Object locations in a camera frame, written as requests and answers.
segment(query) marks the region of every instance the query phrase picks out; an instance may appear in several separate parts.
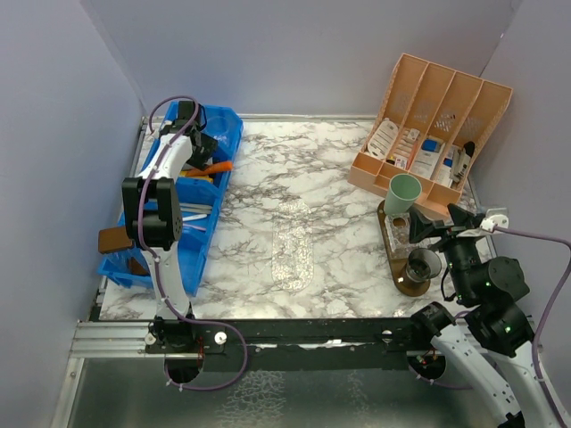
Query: white marble table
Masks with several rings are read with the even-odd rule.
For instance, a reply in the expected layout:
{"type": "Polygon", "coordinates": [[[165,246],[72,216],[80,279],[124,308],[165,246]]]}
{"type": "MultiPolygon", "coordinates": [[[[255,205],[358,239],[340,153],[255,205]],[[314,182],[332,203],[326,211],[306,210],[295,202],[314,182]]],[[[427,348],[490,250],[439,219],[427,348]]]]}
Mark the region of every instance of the white marble table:
{"type": "MultiPolygon", "coordinates": [[[[419,298],[396,290],[377,221],[381,199],[347,183],[372,123],[244,123],[203,281],[191,298],[198,318],[407,317],[443,302],[440,278],[419,298]]],[[[139,168],[148,151],[145,144],[139,168]]],[[[468,185],[461,204],[475,207],[468,185]]],[[[486,240],[478,250],[489,257],[486,240]]],[[[450,278],[446,292],[453,292],[450,278]]],[[[154,311],[152,290],[108,281],[100,319],[150,319],[154,311]]]]}

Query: blue plastic tray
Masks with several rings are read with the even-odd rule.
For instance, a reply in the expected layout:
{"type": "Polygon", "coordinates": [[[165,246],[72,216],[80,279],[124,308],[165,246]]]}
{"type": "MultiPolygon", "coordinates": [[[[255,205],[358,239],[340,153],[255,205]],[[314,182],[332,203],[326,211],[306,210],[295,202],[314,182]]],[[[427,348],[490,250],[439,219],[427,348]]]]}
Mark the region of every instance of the blue plastic tray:
{"type": "MultiPolygon", "coordinates": [[[[205,134],[216,138],[219,142],[218,149],[212,156],[215,162],[233,161],[240,145],[243,123],[240,118],[227,107],[204,106],[206,110],[207,125],[203,131],[205,134]]],[[[170,104],[165,119],[174,120],[178,113],[178,102],[170,104]]],[[[146,158],[143,169],[149,164],[159,148],[159,140],[155,140],[151,151],[146,158]]],[[[191,227],[183,227],[182,237],[178,242],[178,264],[182,275],[182,283],[186,292],[196,295],[206,265],[206,256],[211,246],[212,236],[218,223],[220,207],[224,192],[228,187],[230,172],[216,174],[213,183],[188,177],[179,177],[177,180],[178,200],[181,203],[199,203],[211,205],[212,213],[205,219],[193,221],[194,226],[205,227],[206,231],[200,231],[191,227]]],[[[149,202],[146,207],[152,208],[149,202]]],[[[194,213],[185,213],[183,217],[194,213]]],[[[121,216],[119,225],[124,224],[121,216]]],[[[139,285],[153,288],[150,276],[137,276],[128,272],[128,260],[134,257],[142,266],[146,266],[141,251],[137,248],[120,251],[103,256],[98,273],[109,277],[113,282],[131,287],[139,285]]]]}

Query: gray floor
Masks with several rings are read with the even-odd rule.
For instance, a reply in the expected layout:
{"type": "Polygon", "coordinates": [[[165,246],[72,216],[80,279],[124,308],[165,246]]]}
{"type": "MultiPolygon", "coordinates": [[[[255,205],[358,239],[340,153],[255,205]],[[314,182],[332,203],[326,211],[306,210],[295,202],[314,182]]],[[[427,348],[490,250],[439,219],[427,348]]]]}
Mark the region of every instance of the gray floor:
{"type": "MultiPolygon", "coordinates": [[[[408,371],[250,372],[228,389],[199,393],[166,387],[161,368],[158,359],[86,360],[70,426],[495,426],[473,391],[431,387],[408,371]]],[[[215,383],[228,374],[208,376],[215,383]]]]}

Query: blue cap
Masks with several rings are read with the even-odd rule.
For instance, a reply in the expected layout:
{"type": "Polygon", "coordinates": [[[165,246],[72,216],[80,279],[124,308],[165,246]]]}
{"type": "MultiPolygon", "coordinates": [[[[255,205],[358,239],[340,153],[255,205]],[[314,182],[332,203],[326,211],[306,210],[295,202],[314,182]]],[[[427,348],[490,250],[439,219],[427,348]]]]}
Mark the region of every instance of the blue cap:
{"type": "Polygon", "coordinates": [[[438,146],[439,144],[435,140],[426,139],[422,144],[422,150],[426,150],[427,152],[438,152],[438,146]]]}

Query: white bolt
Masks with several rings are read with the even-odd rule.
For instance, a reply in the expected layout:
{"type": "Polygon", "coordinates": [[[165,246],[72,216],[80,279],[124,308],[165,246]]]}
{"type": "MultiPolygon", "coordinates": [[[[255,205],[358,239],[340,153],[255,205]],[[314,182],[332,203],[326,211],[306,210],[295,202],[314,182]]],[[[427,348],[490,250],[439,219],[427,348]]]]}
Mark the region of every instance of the white bolt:
{"type": "Polygon", "coordinates": [[[145,345],[154,345],[155,342],[157,342],[156,337],[150,333],[147,333],[145,336],[145,345]]]}
{"type": "Polygon", "coordinates": [[[226,333],[224,332],[217,332],[214,335],[214,341],[216,342],[217,345],[223,345],[224,343],[226,343],[226,333]]]}

